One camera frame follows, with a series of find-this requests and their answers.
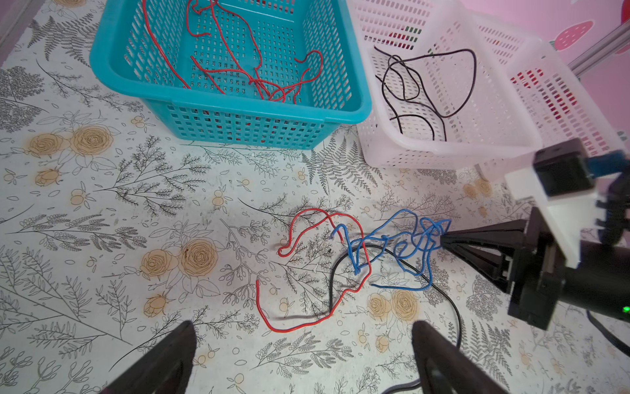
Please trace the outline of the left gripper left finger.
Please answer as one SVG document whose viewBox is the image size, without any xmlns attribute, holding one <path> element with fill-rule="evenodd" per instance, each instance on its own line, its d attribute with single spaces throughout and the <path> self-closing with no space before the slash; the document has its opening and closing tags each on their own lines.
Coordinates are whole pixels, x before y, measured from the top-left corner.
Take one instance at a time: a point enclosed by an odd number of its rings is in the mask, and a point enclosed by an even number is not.
<svg viewBox="0 0 630 394">
<path fill-rule="evenodd" d="M 185 393 L 197 346 L 194 325 L 181 323 L 101 393 Z"/>
</svg>

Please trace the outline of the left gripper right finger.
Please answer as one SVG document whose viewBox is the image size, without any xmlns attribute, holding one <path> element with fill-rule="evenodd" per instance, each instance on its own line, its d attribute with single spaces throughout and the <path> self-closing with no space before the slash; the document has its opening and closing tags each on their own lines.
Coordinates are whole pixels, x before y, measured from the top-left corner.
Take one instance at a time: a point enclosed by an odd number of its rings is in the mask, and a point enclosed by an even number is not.
<svg viewBox="0 0 630 394">
<path fill-rule="evenodd" d="M 506 393 L 429 323 L 413 324 L 412 344 L 423 393 Z"/>
</svg>

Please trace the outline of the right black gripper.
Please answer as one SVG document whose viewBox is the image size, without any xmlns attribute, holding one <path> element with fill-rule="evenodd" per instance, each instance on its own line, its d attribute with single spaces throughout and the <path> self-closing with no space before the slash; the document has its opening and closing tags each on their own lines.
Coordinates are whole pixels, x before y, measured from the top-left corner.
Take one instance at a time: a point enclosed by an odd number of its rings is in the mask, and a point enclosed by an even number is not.
<svg viewBox="0 0 630 394">
<path fill-rule="evenodd" d="M 441 244 L 510 294 L 509 316 L 548 329 L 564 288 L 566 258 L 539 208 L 533 208 L 526 220 L 449 231 L 441 236 Z M 448 244 L 500 247 L 485 251 Z"/>
</svg>

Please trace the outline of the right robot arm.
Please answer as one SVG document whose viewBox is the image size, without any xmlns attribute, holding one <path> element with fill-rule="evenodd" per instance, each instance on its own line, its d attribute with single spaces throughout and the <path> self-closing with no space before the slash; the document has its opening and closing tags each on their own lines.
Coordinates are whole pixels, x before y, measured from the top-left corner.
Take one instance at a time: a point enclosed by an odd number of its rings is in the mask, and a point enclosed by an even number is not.
<svg viewBox="0 0 630 394">
<path fill-rule="evenodd" d="M 586 311 L 588 320 L 624 354 L 628 344 L 595 318 L 629 320 L 629 251 L 610 243 L 581 241 L 580 262 L 570 268 L 539 208 L 529 218 L 449 231 L 441 247 L 510 295 L 508 314 L 546 330 L 557 303 Z"/>
</svg>

